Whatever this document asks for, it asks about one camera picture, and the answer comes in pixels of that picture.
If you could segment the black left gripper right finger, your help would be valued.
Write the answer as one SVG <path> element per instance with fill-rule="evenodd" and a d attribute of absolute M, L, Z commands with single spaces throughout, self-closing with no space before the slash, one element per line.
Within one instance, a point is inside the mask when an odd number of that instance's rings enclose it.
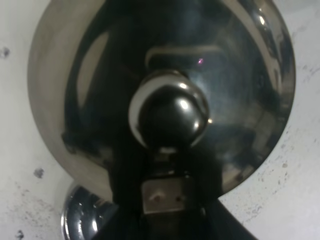
<path fill-rule="evenodd" d="M 255 237 L 218 200 L 223 195 L 222 166 L 213 151 L 188 149 L 178 154 L 177 166 L 195 180 L 198 206 L 183 217 L 182 240 L 254 240 Z"/>

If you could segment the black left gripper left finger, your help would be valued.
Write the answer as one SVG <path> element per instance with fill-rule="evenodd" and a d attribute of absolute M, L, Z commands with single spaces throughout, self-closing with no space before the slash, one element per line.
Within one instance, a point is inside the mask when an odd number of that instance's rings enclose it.
<path fill-rule="evenodd" d="M 117 209 L 97 232 L 97 240 L 147 240 L 141 185 L 149 166 L 149 154 L 132 139 L 105 142 L 112 150 L 107 165 L 112 201 Z"/>

